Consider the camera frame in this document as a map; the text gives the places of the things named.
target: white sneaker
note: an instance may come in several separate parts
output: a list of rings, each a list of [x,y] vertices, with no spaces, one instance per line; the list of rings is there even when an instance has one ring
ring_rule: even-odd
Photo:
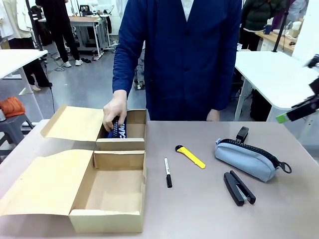
[[[83,61],[82,60],[75,60],[75,65],[76,66],[80,66],[83,64]]]
[[[71,67],[71,64],[70,64],[70,62],[67,61],[67,62],[63,62],[62,66],[66,67],[66,68],[69,68],[69,67]]]
[[[40,91],[41,89],[36,85],[30,85],[33,91]]]

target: white desk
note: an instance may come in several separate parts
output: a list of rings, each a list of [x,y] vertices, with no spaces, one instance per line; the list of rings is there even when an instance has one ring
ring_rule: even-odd
[[[40,107],[35,99],[33,91],[29,85],[26,75],[23,70],[23,66],[45,55],[46,50],[29,50],[29,49],[11,49],[0,50],[0,79],[6,75],[19,70],[22,80],[24,81],[26,92],[32,95],[32,101],[38,111],[39,116],[43,119]]]
[[[274,115],[275,109],[287,111],[312,96],[313,92],[308,84],[318,77],[318,72],[303,67],[300,61],[282,52],[237,52],[235,67],[245,80],[234,121],[239,120],[244,99],[250,94],[251,86],[271,104],[267,121],[274,121],[277,116]],[[306,125],[310,126],[315,117],[316,114],[308,117]]]

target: blue jacket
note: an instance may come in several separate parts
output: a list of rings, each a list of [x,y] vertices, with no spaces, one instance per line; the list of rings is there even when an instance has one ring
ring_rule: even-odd
[[[206,120],[227,106],[241,20],[241,0],[129,0],[114,57],[113,92],[132,87],[145,48],[151,120]]]

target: box lid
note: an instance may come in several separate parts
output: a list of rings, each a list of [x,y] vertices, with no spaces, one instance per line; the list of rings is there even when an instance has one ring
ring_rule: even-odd
[[[1,199],[0,215],[69,215],[92,157],[68,150],[36,158]]]
[[[95,142],[102,123],[102,109],[62,105],[41,130],[41,134],[49,138]]]

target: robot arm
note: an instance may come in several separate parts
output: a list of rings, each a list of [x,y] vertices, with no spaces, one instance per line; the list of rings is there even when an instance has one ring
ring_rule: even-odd
[[[309,68],[319,66],[319,54],[315,55],[305,66]],[[309,116],[316,112],[319,109],[319,77],[309,84],[314,95],[308,97],[305,101],[292,106],[292,109],[280,116],[277,116],[276,119],[279,123],[286,121],[295,121],[303,117]]]

